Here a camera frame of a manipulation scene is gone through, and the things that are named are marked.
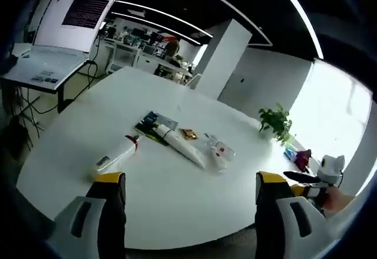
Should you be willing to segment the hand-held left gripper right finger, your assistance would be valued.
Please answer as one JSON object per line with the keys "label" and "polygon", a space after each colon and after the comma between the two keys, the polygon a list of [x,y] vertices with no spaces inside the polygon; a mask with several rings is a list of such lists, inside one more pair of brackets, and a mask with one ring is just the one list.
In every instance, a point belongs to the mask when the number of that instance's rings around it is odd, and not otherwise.
{"label": "hand-held left gripper right finger", "polygon": [[308,197],[295,197],[290,190],[295,184],[301,183],[285,175],[257,172],[256,258],[315,258],[327,246],[322,206]]}

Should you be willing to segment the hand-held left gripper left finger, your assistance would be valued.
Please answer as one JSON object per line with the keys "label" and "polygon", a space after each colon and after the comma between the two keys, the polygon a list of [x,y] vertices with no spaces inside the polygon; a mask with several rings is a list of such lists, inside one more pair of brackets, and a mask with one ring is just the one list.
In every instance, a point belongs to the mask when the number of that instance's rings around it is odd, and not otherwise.
{"label": "hand-held left gripper left finger", "polygon": [[56,217],[54,252],[59,258],[126,258],[125,174],[98,175],[84,197]]}

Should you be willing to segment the person's right hand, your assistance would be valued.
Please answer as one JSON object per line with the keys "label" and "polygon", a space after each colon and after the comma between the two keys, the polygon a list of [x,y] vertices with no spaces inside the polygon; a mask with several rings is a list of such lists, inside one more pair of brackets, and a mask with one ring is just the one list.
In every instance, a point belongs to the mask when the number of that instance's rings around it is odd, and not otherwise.
{"label": "person's right hand", "polygon": [[337,187],[327,187],[322,207],[327,217],[356,214],[360,210],[358,198],[344,194]]}

